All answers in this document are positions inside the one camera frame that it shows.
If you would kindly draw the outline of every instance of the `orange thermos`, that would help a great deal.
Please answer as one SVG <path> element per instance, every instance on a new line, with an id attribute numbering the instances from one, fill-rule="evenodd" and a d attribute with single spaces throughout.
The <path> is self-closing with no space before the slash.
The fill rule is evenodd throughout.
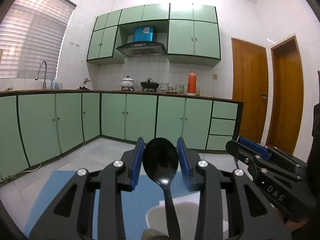
<path id="1" fill-rule="evenodd" d="M 196 95 L 196 84 L 197 84 L 197 76 L 193 70 L 188 75 L 188 89 L 187 95 L 195 96 Z"/>

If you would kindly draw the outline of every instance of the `window blind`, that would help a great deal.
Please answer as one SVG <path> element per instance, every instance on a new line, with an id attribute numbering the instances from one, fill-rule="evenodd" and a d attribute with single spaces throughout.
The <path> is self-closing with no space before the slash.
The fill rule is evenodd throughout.
<path id="1" fill-rule="evenodd" d="M 55 78 L 60 48 L 75 6 L 65 0 L 15 0 L 0 24 L 0 78 L 35 78 L 40 63 Z M 44 75 L 44 65 L 39 79 Z"/>

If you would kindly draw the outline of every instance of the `black spoon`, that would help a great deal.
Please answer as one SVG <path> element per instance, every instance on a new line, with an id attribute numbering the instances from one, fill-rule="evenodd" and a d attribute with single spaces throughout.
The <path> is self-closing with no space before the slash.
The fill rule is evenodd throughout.
<path id="1" fill-rule="evenodd" d="M 176 148 L 165 138 L 152 139 L 143 151 L 142 163 L 146 174 L 164 192 L 167 229 L 171 240 L 180 240 L 180 227 L 170 191 L 178 160 Z"/>

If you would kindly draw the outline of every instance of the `metal screw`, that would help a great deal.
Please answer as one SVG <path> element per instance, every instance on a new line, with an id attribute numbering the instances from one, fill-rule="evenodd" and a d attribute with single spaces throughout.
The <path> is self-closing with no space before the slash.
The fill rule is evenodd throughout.
<path id="1" fill-rule="evenodd" d="M 236 169 L 236 170 L 235 170 L 235 174 L 236 174 L 237 176 L 243 176 L 244 172 L 243 172 L 243 170 L 241 170 L 241 169 Z"/>
<path id="2" fill-rule="evenodd" d="M 113 163 L 113 166 L 115 166 L 115 167 L 121 167 L 122 165 L 123 165 L 123 161 L 121 161 L 121 160 L 116 160 Z"/>
<path id="3" fill-rule="evenodd" d="M 206 166 L 208 166 L 208 163 L 206 162 L 206 161 L 198 161 L 198 165 L 200 166 L 200 167 L 202 167 L 202 168 L 204 168 L 204 167 L 206 167 Z"/>
<path id="4" fill-rule="evenodd" d="M 79 176 L 86 175 L 86 174 L 87 174 L 87 170 L 86 170 L 86 169 L 79 169 L 79 170 L 77 171 L 77 174 L 78 174 Z"/>

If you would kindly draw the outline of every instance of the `countertop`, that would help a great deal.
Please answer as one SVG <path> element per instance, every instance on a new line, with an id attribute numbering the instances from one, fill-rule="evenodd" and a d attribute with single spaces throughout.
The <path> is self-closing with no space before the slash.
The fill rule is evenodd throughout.
<path id="1" fill-rule="evenodd" d="M 169 96 L 169 97 L 183 97 L 183 98 L 200 98 L 200 99 L 216 100 L 216 101 L 224 101 L 224 102 L 241 102 L 241 101 L 225 99 L 225 98 L 206 97 L 206 96 L 189 96 L 186 94 L 175 94 L 175 93 L 120 91 L 120 90 L 113 90 L 113 91 L 80 90 L 80 89 L 10 90 L 10 91 L 1 91 L 0 97 L 16 96 L 16 95 L 33 95 L 33 94 L 56 94 L 56 93 L 116 93 L 116 94 L 155 95 L 155 96 Z"/>

